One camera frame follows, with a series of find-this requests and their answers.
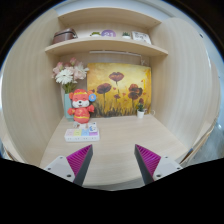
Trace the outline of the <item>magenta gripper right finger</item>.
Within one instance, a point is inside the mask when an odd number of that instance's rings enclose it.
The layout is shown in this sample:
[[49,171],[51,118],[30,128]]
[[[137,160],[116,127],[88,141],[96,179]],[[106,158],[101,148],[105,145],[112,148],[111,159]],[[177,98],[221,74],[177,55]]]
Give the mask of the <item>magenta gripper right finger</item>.
[[138,144],[135,145],[134,154],[145,185],[182,169],[182,167],[170,157],[161,157]]

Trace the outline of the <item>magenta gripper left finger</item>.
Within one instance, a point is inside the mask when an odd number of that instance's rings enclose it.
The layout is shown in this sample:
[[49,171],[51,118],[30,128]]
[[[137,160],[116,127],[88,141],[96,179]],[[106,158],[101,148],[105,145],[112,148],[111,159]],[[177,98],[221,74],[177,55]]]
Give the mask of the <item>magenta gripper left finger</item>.
[[45,170],[69,182],[82,186],[93,156],[93,147],[88,145],[69,156],[58,156]]

